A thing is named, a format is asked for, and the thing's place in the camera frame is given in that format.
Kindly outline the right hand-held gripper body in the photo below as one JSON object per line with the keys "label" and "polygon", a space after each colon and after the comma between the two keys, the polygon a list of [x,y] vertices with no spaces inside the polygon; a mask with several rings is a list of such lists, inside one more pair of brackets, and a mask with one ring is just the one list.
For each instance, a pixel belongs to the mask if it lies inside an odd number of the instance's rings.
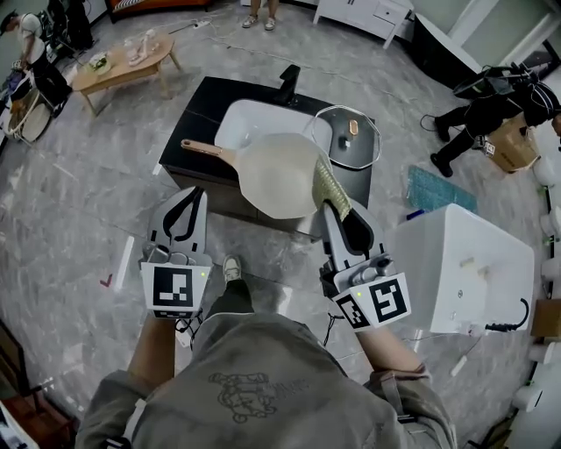
{"label": "right hand-held gripper body", "polygon": [[388,253],[337,271],[328,262],[320,269],[323,292],[354,331],[369,331],[411,314],[405,274],[397,273]]}

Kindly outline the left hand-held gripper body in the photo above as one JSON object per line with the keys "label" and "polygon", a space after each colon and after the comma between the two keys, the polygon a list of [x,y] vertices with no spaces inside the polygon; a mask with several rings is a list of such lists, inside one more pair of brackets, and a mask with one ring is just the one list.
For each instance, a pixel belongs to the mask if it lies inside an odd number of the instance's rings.
{"label": "left hand-held gripper body", "polygon": [[140,273],[146,307],[156,318],[190,319],[202,308],[212,260],[196,242],[146,242]]}

